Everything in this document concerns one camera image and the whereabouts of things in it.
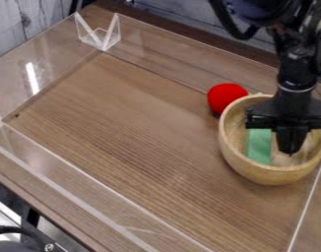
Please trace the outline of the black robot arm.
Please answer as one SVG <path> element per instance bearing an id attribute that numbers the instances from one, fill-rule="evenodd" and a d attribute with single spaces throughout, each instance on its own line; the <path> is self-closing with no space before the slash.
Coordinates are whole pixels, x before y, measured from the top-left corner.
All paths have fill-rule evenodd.
<path id="1" fill-rule="evenodd" d="M 246 127 L 270 129 L 279 151 L 291 155 L 307 133 L 321 129 L 321 99 L 313 91 L 321 79 L 321 0 L 207 0 L 230 35 L 253 38 L 265 29 L 274 41 L 278 89 L 246 108 Z"/>

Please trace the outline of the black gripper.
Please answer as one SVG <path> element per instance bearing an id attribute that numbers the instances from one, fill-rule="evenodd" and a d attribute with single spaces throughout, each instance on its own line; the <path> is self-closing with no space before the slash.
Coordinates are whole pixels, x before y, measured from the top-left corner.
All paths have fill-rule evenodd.
<path id="1" fill-rule="evenodd" d="M 309 131 L 321 129 L 321 100 L 279 100 L 271 97 L 245 109 L 247 129 L 271 129 L 277 134 L 279 151 L 285 154 L 301 150 Z"/>

